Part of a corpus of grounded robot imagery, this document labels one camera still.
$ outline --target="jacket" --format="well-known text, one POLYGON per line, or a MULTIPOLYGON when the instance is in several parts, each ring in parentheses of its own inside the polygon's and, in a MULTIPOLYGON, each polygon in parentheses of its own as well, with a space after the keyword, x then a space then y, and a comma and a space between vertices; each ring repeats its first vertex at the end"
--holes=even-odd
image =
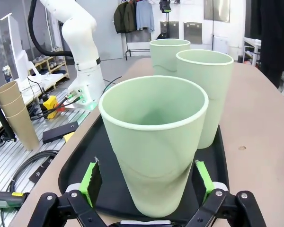
POLYGON ((117 33, 126 33, 125 24, 124 24, 124 15, 125 15, 125 8, 128 2, 124 2, 118 5, 117 9, 114 13, 114 25, 115 31, 117 33))
POLYGON ((260 0, 260 61, 275 70, 284 71, 284 0, 260 0))
POLYGON ((127 4, 125 7, 124 26, 125 26, 125 32, 127 33, 137 30, 136 7, 132 1, 130 1, 129 4, 127 4))

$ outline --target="cup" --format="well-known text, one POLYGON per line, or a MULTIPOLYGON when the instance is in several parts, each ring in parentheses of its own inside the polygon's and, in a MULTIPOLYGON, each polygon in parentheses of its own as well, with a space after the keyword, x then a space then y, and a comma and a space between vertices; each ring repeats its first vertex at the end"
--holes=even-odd
POLYGON ((22 95, 19 95, 19 97, 15 101, 7 105, 0 105, 0 107, 3 110, 6 117, 12 117, 18 114, 19 112, 21 112, 25 107, 25 104, 22 95))
POLYGON ((150 42, 151 60, 155 75, 176 76, 179 51, 189 50, 190 42, 183 39, 158 39, 150 42))
POLYGON ((121 82, 99 110, 137 209, 160 218, 178 207, 201 136, 208 96, 170 76, 121 82))
POLYGON ((39 139, 26 106, 18 114, 7 117, 7 120, 26 150, 33 150, 39 146, 39 139))
POLYGON ((16 81, 9 82, 0 87, 0 105, 7 105, 21 95, 16 81))
POLYGON ((231 81, 233 58, 209 50, 187 50, 176 54, 177 77, 200 85, 208 94, 209 106, 199 149, 212 145, 231 81))

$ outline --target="table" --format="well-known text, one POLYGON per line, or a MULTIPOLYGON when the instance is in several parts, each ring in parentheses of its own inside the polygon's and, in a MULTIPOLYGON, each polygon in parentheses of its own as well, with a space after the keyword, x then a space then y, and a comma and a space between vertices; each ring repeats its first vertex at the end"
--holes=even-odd
MULTIPOLYGON (((151 60, 141 59, 118 82, 152 74, 151 60)), ((96 108, 61 149, 10 227, 27 226, 43 193, 61 195, 60 170, 98 116, 96 108)), ((267 226, 284 227, 284 97, 257 68, 235 63, 221 131, 231 193, 253 192, 267 226)), ((107 225, 120 221, 104 214, 100 216, 107 225)), ((66 224, 66 227, 79 226, 77 220, 69 220, 66 224)), ((214 225, 226 226, 225 220, 218 220, 214 225)))
MULTIPOLYGON (((57 101, 60 102, 63 100, 67 91, 53 91, 51 95, 55 95, 57 97, 57 101)), ((20 167, 20 165, 27 160, 32 155, 37 152, 41 152, 46 149, 56 149, 60 150, 61 147, 65 144, 65 140, 56 140, 51 143, 43 144, 42 143, 42 132, 70 123, 78 121, 78 124, 81 124, 83 120, 88 116, 89 112, 82 110, 75 111, 67 111, 63 113, 59 113, 55 118, 50 120, 39 119, 37 121, 33 121, 33 125, 36 131, 36 134, 40 140, 39 148, 36 148, 32 151, 27 151, 23 147, 20 141, 8 142, 2 148, 0 148, 0 191, 5 191, 8 184, 10 183, 11 177, 14 175, 15 171, 20 167)), ((34 173, 34 171, 46 160, 46 158, 40 159, 36 161, 34 164, 30 165, 28 169, 21 175, 17 184, 16 190, 17 192, 30 192, 34 183, 29 181, 29 177, 34 173)), ((11 209, 4 212, 5 225, 12 221, 14 216, 16 215, 16 210, 11 209)))
MULTIPOLYGON (((64 77, 65 75, 63 74, 51 74, 49 76, 41 75, 41 76, 34 76, 34 77, 29 76, 29 78, 32 81, 41 81, 40 86, 43 87, 45 91, 55 86, 56 83, 64 77)), ((37 98, 38 96, 41 95, 41 91, 38 85, 34 84, 33 82, 31 82, 31 85, 32 85, 33 91, 31 90, 31 88, 28 88, 28 89, 25 89, 25 91, 22 91, 22 97, 23 97, 23 101, 25 105, 30 104, 33 101, 34 97, 37 98)))

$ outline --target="paper cup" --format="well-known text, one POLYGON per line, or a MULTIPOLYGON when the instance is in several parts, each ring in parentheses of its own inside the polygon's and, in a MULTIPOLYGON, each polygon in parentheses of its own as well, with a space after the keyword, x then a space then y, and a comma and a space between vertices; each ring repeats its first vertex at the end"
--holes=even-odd
POLYGON ((19 112, 21 112, 25 107, 25 104, 22 95, 19 95, 19 97, 15 101, 7 105, 0 105, 0 107, 3 110, 6 117, 12 117, 18 114, 19 112))
POLYGON ((21 95, 16 81, 9 82, 0 87, 0 105, 7 105, 21 95))
POLYGON ((101 97, 109 140, 142 214, 159 218, 178 207, 207 107, 200 86, 170 76, 130 79, 101 97))
POLYGON ((183 39, 158 39, 150 42, 151 60, 155 75, 175 76, 176 54, 189 50, 190 42, 183 39))
POLYGON ((200 85, 209 97, 199 149, 213 143, 231 81, 233 58, 208 50, 187 50, 177 53, 177 77, 200 85))
POLYGON ((39 139, 26 106, 18 114, 7 117, 7 120, 26 150, 33 150, 39 146, 39 139))

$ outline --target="door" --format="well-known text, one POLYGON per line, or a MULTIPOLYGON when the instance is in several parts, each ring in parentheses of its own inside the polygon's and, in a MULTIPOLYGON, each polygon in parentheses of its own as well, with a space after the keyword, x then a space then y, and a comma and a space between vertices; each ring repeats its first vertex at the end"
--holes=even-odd
POLYGON ((97 22, 93 38, 101 60, 123 58, 121 35, 116 33, 113 23, 114 12, 118 6, 118 1, 77 0, 77 2, 97 22))

